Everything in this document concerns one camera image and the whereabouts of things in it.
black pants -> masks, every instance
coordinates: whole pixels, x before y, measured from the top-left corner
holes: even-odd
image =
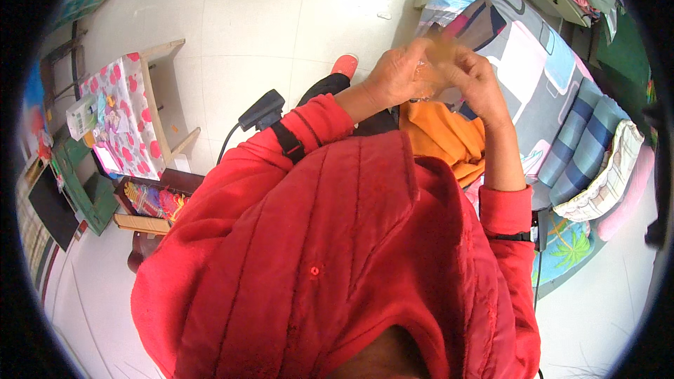
[[[347,75],[333,73],[322,80],[319,80],[313,87],[309,88],[297,106],[305,105],[310,99],[316,97],[316,95],[328,93],[336,95],[350,86],[351,81]],[[353,131],[353,136],[370,137],[380,133],[395,131],[396,129],[398,129],[398,121],[395,116],[389,113],[388,110],[383,110],[365,119],[363,122],[358,123],[358,128]]]

person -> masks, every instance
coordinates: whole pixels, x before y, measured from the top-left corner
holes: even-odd
[[[350,87],[336,79],[352,71],[331,75],[317,88],[339,92],[207,174],[131,293],[166,377],[536,375],[531,189],[488,61],[457,47],[439,66],[484,122],[479,220],[451,169],[413,156],[404,132],[351,136],[418,97],[432,47],[390,50]]]

pink floral tablecloth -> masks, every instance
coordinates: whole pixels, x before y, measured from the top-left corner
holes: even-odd
[[[106,129],[97,137],[105,142],[119,169],[110,172],[159,180],[166,169],[157,142],[150,109],[147,107],[145,84],[138,53],[123,55],[80,85],[84,96],[112,96],[112,109],[119,115],[116,129]]]

hand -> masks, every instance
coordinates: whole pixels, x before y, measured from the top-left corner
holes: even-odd
[[[485,57],[467,47],[454,46],[451,58],[438,67],[449,84],[461,90],[468,106],[485,127],[512,123],[491,63]]]
[[[417,38],[409,46],[389,50],[381,56],[375,69],[361,83],[375,108],[381,111],[422,96],[428,82],[415,80],[415,71],[432,46],[430,39]]]

pink pillow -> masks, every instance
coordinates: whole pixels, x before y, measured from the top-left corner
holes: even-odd
[[[639,156],[634,164],[632,175],[629,179],[628,190],[625,193],[622,202],[618,203],[610,212],[596,221],[594,232],[600,239],[603,241],[611,240],[615,232],[622,227],[629,218],[629,215],[631,215],[636,206],[639,205],[639,201],[646,188],[646,183],[648,183],[650,172],[653,170],[654,163],[655,153],[653,153],[653,149],[646,145],[642,145]]]

